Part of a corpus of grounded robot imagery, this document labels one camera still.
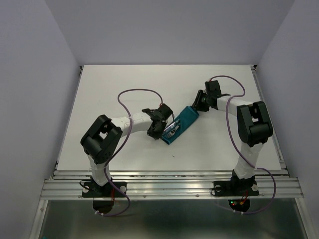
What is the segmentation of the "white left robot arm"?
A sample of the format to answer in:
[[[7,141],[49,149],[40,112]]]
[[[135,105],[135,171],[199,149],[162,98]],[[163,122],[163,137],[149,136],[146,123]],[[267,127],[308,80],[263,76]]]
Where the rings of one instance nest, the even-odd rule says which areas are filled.
[[[99,196],[110,193],[112,177],[109,162],[116,155],[122,137],[128,140],[130,134],[145,131],[153,139],[160,139],[173,111],[166,104],[158,109],[143,109],[140,113],[121,118],[108,118],[100,115],[96,118],[80,140],[84,152],[88,155],[92,171],[94,191]]]

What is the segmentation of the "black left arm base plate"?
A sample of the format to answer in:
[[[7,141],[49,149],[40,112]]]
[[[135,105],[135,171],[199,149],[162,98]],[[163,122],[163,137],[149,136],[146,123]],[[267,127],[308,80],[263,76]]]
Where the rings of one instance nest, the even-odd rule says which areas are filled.
[[[81,181],[83,198],[124,198],[126,192],[120,193],[109,183],[99,186],[93,181]]]

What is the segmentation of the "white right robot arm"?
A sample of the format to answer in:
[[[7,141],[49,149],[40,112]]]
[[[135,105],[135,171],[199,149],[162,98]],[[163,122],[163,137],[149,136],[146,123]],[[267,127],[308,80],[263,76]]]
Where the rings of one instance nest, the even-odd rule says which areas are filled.
[[[238,80],[228,76],[242,89],[241,94],[230,95],[221,91],[220,84],[212,77],[205,82],[205,89],[197,92],[192,108],[196,111],[207,112],[210,109],[224,111],[226,125],[231,143],[239,155],[233,169],[229,188],[234,194],[241,194],[247,189],[247,184],[255,180],[256,163],[264,144],[273,135],[273,126],[263,101],[248,102],[241,98],[246,95],[246,89]],[[241,140],[241,148],[236,146],[230,128],[229,116],[237,119],[237,132]]]

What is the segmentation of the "teal cloth napkin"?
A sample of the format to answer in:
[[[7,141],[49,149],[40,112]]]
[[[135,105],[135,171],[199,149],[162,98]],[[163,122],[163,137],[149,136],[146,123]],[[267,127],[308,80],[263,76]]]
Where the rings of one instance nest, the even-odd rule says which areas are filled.
[[[179,136],[181,136],[199,117],[199,113],[191,106],[185,107],[175,119],[180,119],[180,128],[171,138],[161,137],[166,144],[173,143]]]

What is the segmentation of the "teal handled fork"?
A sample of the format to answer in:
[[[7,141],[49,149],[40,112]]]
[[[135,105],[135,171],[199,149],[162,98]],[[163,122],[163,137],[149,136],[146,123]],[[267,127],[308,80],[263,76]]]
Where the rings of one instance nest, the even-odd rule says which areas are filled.
[[[175,135],[176,131],[180,128],[179,125],[175,125],[172,127],[167,128],[164,132],[163,132],[163,137],[165,138],[171,138]]]

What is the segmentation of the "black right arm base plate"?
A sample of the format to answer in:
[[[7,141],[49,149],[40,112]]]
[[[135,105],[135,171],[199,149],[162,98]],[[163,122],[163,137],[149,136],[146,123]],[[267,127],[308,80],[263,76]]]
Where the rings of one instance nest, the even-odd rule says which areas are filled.
[[[231,181],[214,181],[210,194],[215,197],[259,196],[257,183],[239,183]]]

